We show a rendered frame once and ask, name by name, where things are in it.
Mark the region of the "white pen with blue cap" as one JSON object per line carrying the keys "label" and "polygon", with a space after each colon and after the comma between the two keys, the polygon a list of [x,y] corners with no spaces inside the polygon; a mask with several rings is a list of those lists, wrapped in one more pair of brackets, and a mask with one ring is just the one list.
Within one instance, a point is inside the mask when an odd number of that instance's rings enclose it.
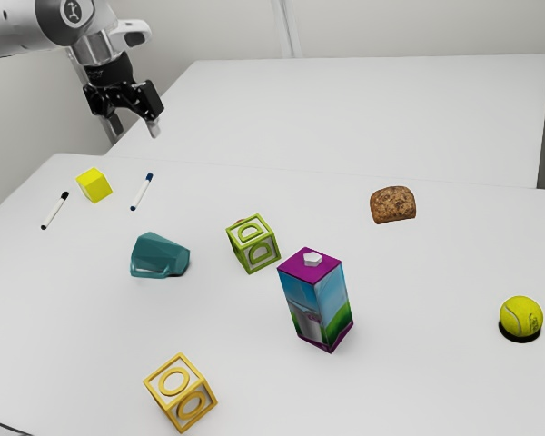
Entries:
{"label": "white pen with blue cap", "polygon": [[143,200],[143,197],[147,191],[147,189],[149,188],[149,185],[151,183],[151,181],[153,180],[154,178],[154,175],[152,173],[148,173],[146,176],[145,176],[145,179],[140,187],[140,189],[138,190],[136,196],[134,197],[131,205],[130,205],[130,210],[132,212],[134,212],[138,206],[140,205],[141,201]]}

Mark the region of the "yellow cube block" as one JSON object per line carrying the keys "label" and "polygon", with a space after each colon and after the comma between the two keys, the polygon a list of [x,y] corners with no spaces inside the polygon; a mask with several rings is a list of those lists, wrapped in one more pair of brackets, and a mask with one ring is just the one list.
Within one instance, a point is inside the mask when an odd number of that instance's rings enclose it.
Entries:
{"label": "yellow cube block", "polygon": [[113,193],[105,175],[95,167],[76,176],[75,180],[91,203],[98,203]]}

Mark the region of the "teal faceted mug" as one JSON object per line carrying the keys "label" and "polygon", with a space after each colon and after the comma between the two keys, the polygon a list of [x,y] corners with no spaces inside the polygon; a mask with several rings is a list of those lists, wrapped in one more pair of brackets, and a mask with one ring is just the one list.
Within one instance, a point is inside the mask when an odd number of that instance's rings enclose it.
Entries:
{"label": "teal faceted mug", "polygon": [[162,236],[148,232],[137,237],[131,261],[133,277],[163,279],[183,275],[190,262],[190,250]]}

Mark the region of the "white pen with black cap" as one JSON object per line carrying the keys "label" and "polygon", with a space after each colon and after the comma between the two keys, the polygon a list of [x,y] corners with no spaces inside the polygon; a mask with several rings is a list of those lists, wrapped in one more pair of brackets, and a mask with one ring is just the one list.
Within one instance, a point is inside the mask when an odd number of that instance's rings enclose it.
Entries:
{"label": "white pen with black cap", "polygon": [[45,217],[43,222],[40,225],[41,230],[46,230],[52,220],[56,217],[56,215],[59,213],[60,209],[64,205],[65,201],[67,200],[69,196],[68,191],[64,191],[61,193],[60,198],[57,200],[56,204],[54,205],[53,209],[49,212],[49,214]]}

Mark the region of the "green letter block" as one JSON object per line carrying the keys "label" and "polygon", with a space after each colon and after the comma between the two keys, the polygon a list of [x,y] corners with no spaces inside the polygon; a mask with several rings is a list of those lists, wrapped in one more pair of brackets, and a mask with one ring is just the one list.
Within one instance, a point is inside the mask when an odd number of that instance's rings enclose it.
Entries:
{"label": "green letter block", "polygon": [[276,236],[258,213],[237,221],[225,231],[234,255],[248,274],[281,259]]}

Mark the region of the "milk carton with purple top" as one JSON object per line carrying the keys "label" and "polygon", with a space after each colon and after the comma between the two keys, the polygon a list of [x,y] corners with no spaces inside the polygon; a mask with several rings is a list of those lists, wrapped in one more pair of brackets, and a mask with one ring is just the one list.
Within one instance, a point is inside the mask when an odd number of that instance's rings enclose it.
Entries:
{"label": "milk carton with purple top", "polygon": [[334,352],[353,326],[342,261],[303,247],[277,272],[298,337]]}

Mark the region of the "brown bread slice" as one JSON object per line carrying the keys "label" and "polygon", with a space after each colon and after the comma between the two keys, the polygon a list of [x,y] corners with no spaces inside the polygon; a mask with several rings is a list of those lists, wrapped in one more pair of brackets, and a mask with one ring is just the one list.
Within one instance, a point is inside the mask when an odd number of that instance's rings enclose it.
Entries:
{"label": "brown bread slice", "polygon": [[415,197],[406,186],[388,186],[374,192],[370,209],[376,224],[413,219],[417,215]]}

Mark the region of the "yellow letter block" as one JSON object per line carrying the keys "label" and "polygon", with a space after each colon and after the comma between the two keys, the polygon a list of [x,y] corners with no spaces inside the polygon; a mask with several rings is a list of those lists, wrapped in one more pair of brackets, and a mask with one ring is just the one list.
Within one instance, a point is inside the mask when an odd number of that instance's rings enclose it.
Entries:
{"label": "yellow letter block", "polygon": [[206,378],[182,352],[145,377],[143,384],[180,434],[218,404]]}

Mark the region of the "yellow tennis ball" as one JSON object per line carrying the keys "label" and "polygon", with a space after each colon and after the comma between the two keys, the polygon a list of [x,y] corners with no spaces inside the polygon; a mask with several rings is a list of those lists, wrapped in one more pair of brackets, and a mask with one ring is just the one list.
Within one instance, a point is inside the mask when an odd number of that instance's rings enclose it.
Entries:
{"label": "yellow tennis ball", "polygon": [[517,339],[537,335],[544,321],[540,305],[528,296],[510,297],[500,307],[499,323],[502,330]]}

